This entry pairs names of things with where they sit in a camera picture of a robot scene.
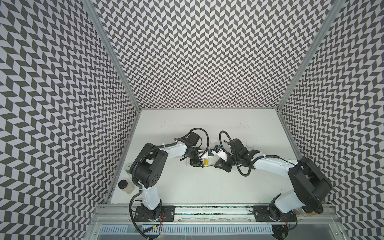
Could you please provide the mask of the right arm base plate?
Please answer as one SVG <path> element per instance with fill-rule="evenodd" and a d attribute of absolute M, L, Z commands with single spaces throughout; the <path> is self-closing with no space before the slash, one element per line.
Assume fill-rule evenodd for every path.
<path fill-rule="evenodd" d="M 281 212 L 276 207 L 267 205 L 251 206 L 249 211 L 254 215 L 257 222 L 296 222 L 298 219 L 292 211 L 288 213 Z"/>

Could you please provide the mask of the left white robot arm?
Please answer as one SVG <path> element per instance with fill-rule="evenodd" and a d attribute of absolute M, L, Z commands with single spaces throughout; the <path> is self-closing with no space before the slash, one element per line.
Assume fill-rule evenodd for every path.
<path fill-rule="evenodd" d="M 209 137 L 207 145 L 201 149 L 198 142 L 202 138 L 190 130 L 186 135 L 174 139 L 170 144 L 144 145 L 137 158 L 131 164 L 130 174 L 132 182 L 139 188 L 139 195 L 142 196 L 142 203 L 139 208 L 140 214 L 145 220 L 155 221 L 162 216 L 162 200 L 159 197 L 156 187 L 167 160 L 181 157 L 195 161 L 198 166 L 203 167 L 201 159 L 209 151 Z"/>

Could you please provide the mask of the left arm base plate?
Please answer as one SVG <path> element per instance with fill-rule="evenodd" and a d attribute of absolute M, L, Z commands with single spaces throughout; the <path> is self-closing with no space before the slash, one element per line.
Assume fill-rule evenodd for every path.
<path fill-rule="evenodd" d="M 173 222 L 175 217 L 175 206 L 158 206 L 154 210 L 149 210 L 143 204 L 136 208 L 134 220 L 136 222 Z"/>

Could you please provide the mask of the white remote with green buttons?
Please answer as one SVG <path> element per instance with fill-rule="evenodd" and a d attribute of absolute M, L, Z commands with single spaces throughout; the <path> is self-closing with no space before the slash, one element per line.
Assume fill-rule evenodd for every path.
<path fill-rule="evenodd" d="M 203 164 L 204 167 L 213 167 L 216 164 L 217 158 L 204 158 L 203 159 Z"/>

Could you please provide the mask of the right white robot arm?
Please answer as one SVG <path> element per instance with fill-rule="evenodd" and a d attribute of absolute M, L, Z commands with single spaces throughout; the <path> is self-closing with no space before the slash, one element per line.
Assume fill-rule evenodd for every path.
<path fill-rule="evenodd" d="M 266 207 L 254 207 L 253 213 L 258 222 L 262 217 L 275 222 L 292 220 L 291 215 L 297 208 L 302 208 L 308 214 L 321 214 L 324 211 L 323 201 L 332 190 L 332 183 L 312 160 L 285 160 L 278 155 L 248 150 L 239 139 L 228 144 L 229 151 L 219 145 L 211 150 L 211 154 L 219 158 L 215 168 L 229 173 L 233 167 L 245 167 L 248 169 L 243 174 L 245 177 L 253 170 L 266 171 L 284 177 L 293 187 L 278 194 Z"/>

